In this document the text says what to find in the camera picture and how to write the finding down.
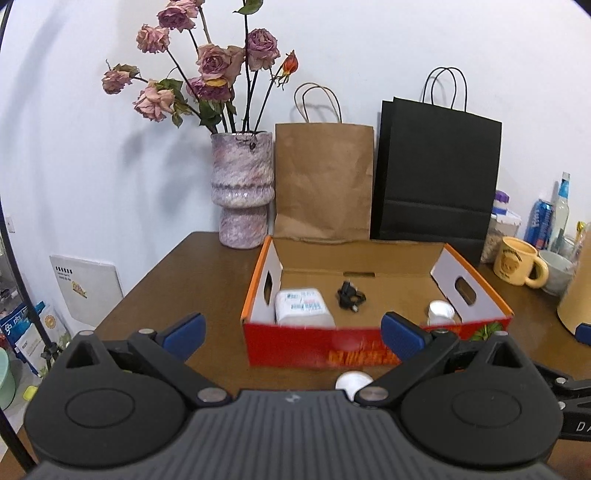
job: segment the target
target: mint green container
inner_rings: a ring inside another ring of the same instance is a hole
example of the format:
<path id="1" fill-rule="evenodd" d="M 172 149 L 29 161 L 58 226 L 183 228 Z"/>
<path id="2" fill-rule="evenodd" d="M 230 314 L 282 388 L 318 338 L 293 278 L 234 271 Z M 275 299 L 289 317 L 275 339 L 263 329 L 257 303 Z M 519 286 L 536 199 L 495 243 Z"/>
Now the mint green container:
<path id="1" fill-rule="evenodd" d="M 0 348 L 0 408 L 5 410 L 14 400 L 17 386 L 10 371 L 10 361 L 4 348 Z"/>

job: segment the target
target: flower vase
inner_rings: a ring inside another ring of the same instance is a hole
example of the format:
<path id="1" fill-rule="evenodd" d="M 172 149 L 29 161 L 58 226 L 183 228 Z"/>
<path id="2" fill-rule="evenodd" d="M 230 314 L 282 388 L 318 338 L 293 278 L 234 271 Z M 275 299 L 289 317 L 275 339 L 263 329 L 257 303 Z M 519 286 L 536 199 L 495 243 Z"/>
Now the flower vase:
<path id="1" fill-rule="evenodd" d="M 267 235 L 267 205 L 274 198 L 273 134 L 212 135 L 212 201 L 222 207 L 220 242 L 258 247 Z"/>

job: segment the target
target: orange cardboard box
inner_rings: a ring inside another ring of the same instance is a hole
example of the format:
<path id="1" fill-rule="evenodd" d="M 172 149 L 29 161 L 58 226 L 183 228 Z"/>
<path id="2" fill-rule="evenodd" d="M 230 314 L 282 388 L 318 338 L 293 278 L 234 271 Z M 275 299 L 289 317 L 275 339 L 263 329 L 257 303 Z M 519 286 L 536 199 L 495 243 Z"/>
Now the orange cardboard box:
<path id="1" fill-rule="evenodd" d="M 339 307 L 336 292 L 350 279 L 367 301 L 357 313 Z M 335 328 L 279 326 L 275 295 L 281 288 L 317 288 Z M 251 365 L 272 367 L 363 367 L 396 365 L 380 324 L 396 312 L 427 326 L 428 305 L 447 300 L 456 309 L 448 328 L 462 339 L 482 339 L 506 329 L 513 312 L 480 274 L 450 245 L 422 242 L 352 241 L 317 244 L 268 237 L 256 263 L 242 311 Z"/>

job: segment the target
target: dried rose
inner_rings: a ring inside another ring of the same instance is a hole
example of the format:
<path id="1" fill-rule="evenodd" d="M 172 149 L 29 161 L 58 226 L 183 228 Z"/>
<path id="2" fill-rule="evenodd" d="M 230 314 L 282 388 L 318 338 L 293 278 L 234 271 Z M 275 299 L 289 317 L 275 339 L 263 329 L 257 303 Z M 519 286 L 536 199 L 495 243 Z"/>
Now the dried rose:
<path id="1" fill-rule="evenodd" d="M 197 16 L 197 9 L 193 3 L 188 0 L 189 9 L 184 7 L 187 0 L 180 0 L 178 2 L 171 2 L 168 7 L 158 13 L 158 20 L 161 27 L 174 30 L 175 28 L 182 32 L 183 30 L 191 30 L 195 27 L 195 22 L 189 17 Z"/>
<path id="2" fill-rule="evenodd" d="M 300 64 L 297 61 L 296 51 L 292 50 L 291 53 L 287 56 L 287 58 L 283 62 L 283 66 L 282 66 L 283 73 L 281 75 L 282 76 L 291 75 L 292 73 L 294 73 L 297 70 L 298 66 L 300 66 Z"/>
<path id="3" fill-rule="evenodd" d="M 138 32 L 136 38 L 138 42 L 138 48 L 144 53 L 157 53 L 166 51 L 170 45 L 170 39 L 168 37 L 168 28 L 162 27 L 150 27 L 144 24 Z"/>
<path id="4" fill-rule="evenodd" d="M 116 70 L 109 70 L 105 72 L 103 77 L 103 90 L 109 95 L 119 93 L 125 85 L 131 85 L 131 78 L 129 72 L 118 72 Z"/>
<path id="5" fill-rule="evenodd" d="M 291 53 L 287 56 L 287 58 L 283 61 L 283 65 L 281 65 L 281 75 L 279 76 L 279 80 L 277 80 L 277 86 L 283 86 L 289 82 L 290 75 L 294 73 L 300 64 L 297 61 L 296 51 L 292 50 Z"/>
<path id="6" fill-rule="evenodd" d="M 235 45 L 221 48 L 208 43 L 201 45 L 197 53 L 197 65 L 204 81 L 223 78 L 230 87 L 234 85 L 244 62 L 244 48 Z"/>
<path id="7" fill-rule="evenodd" d="M 231 97 L 230 87 L 225 79 L 214 79 L 206 82 L 202 77 L 189 79 L 187 93 L 200 100 L 227 102 Z"/>
<path id="8" fill-rule="evenodd" d="M 192 3 L 195 8 L 199 8 L 200 6 L 202 6 L 205 3 L 205 0 L 171 0 L 169 6 L 174 5 L 174 4 L 184 3 L 184 2 Z"/>
<path id="9" fill-rule="evenodd" d="M 280 55 L 277 39 L 264 28 L 257 28 L 248 34 L 248 67 L 252 72 L 268 70 Z"/>
<path id="10" fill-rule="evenodd" d="M 202 5 L 200 0 L 172 0 L 167 6 L 180 8 L 189 18 L 197 18 L 197 9 Z"/>
<path id="11" fill-rule="evenodd" d="M 173 113 L 171 108 L 174 102 L 172 90 L 157 90 L 155 82 L 150 80 L 148 86 L 139 93 L 137 101 L 134 102 L 135 110 L 141 113 L 144 118 L 161 122 L 166 118 L 164 112 Z"/>

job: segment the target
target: white electrical box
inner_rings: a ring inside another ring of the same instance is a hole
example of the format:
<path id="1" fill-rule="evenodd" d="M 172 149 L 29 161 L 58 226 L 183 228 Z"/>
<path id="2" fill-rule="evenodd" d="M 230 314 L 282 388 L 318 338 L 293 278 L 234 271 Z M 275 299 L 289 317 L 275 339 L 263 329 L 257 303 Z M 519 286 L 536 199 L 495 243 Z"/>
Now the white electrical box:
<path id="1" fill-rule="evenodd" d="M 99 326 L 123 299 L 114 265 L 50 255 L 57 284 L 72 318 Z"/>

